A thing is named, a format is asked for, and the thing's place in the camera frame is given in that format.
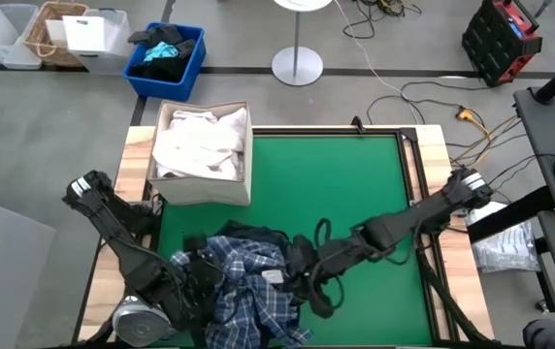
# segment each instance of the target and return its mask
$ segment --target green mat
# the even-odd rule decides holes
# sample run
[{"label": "green mat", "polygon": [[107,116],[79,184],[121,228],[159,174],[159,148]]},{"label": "green mat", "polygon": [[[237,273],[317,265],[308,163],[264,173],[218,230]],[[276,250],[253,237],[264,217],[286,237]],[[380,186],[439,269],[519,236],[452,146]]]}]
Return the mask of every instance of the green mat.
[{"label": "green mat", "polygon": [[[169,258],[181,236],[212,235],[228,219],[312,239],[319,218],[331,219],[333,237],[349,236],[353,225],[407,206],[393,137],[256,137],[252,204],[167,206],[158,253]],[[402,260],[408,241],[393,255]],[[343,277],[343,307],[327,320],[302,307],[300,326],[313,332],[309,345],[425,345],[431,343],[425,303],[413,255],[401,267],[364,263]],[[338,301],[338,287],[325,291]],[[188,336],[157,346],[193,346]]]}]

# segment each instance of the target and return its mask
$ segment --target concrete floor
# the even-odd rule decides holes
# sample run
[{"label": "concrete floor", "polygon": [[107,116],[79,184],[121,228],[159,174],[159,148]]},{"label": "concrete floor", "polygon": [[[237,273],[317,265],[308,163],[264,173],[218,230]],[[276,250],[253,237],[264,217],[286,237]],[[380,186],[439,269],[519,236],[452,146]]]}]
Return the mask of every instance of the concrete floor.
[{"label": "concrete floor", "polygon": [[[354,4],[340,1],[349,19],[359,20],[361,16]],[[115,7],[126,11],[136,30],[161,17],[203,26],[209,53],[205,67],[269,67],[276,52],[292,45],[294,34],[294,16],[271,0],[178,0],[173,11],[172,2],[166,0],[83,0],[83,3],[92,8]],[[374,68],[409,72],[411,78],[384,78],[396,86],[415,80],[481,86],[475,79],[418,76],[424,70],[471,69],[459,41],[479,1],[414,3],[422,8],[423,15],[386,18],[375,24],[374,39],[362,41]],[[524,3],[533,10],[539,1]],[[540,23],[543,52],[527,70],[555,72],[555,2],[542,15]],[[343,27],[342,16],[333,4],[305,14],[302,44],[317,50],[326,68],[366,68],[362,52],[341,33]],[[478,111],[492,127],[514,114],[514,90],[542,84],[543,80],[520,79],[476,92],[416,85],[407,95],[411,99],[433,98],[462,104]],[[189,102],[246,100],[250,103],[252,121],[258,125],[345,124],[353,115],[364,119],[374,98],[392,93],[377,79],[366,77],[325,76],[312,85],[295,88],[270,75],[202,75]],[[51,250],[43,251],[49,254],[48,262],[16,340],[17,347],[55,346],[72,337],[97,235],[60,198],[72,178],[91,169],[115,176],[135,103],[134,91],[122,78],[87,73],[0,72],[0,206],[57,230]],[[159,103],[147,100],[143,125],[154,124]],[[453,109],[430,104],[421,105],[421,109],[428,123],[442,125],[448,142],[470,143],[480,137],[473,126],[454,119]],[[375,124],[413,123],[408,108],[397,100],[375,104],[371,118]],[[508,136],[522,133],[519,126]],[[460,151],[449,148],[451,155]],[[492,150],[477,168],[485,178],[491,178],[530,154],[527,139],[520,138]],[[502,191],[516,200],[541,185],[535,162]],[[520,343],[521,328],[539,316],[533,308],[541,298],[536,277],[529,273],[496,273],[482,275],[481,281],[496,338],[505,343]]]}]

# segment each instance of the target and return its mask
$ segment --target white cloth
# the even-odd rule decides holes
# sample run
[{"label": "white cloth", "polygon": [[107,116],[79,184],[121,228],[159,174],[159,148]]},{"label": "white cloth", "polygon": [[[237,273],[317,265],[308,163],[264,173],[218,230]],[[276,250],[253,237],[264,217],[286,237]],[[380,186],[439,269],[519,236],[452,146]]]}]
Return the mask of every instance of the white cloth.
[{"label": "white cloth", "polygon": [[245,108],[220,118],[209,111],[175,111],[152,150],[157,175],[243,179],[246,119]]}]

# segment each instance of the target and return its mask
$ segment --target white tag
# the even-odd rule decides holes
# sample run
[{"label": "white tag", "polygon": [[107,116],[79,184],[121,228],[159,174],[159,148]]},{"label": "white tag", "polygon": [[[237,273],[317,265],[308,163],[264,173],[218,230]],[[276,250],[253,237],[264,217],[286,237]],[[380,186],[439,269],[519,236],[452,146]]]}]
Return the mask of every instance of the white tag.
[{"label": "white tag", "polygon": [[281,276],[281,270],[265,270],[262,272],[262,277],[267,280],[267,282],[274,283],[284,283],[284,278]]}]

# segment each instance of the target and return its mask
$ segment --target blue plaid shirt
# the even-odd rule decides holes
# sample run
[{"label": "blue plaid shirt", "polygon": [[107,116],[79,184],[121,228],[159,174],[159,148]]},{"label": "blue plaid shirt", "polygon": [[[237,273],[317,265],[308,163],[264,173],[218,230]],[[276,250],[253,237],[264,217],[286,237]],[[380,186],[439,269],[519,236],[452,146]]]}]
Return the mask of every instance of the blue plaid shirt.
[{"label": "blue plaid shirt", "polygon": [[[276,245],[213,237],[208,239],[207,249],[221,261],[225,275],[216,286],[214,319],[206,329],[209,348],[259,348],[261,332],[256,322],[287,348],[300,347],[310,338],[310,331],[297,326],[298,308],[290,305],[293,295],[279,291],[261,275],[263,270],[281,270],[286,275],[284,258]],[[172,263],[182,266],[189,259],[178,252]]]}]

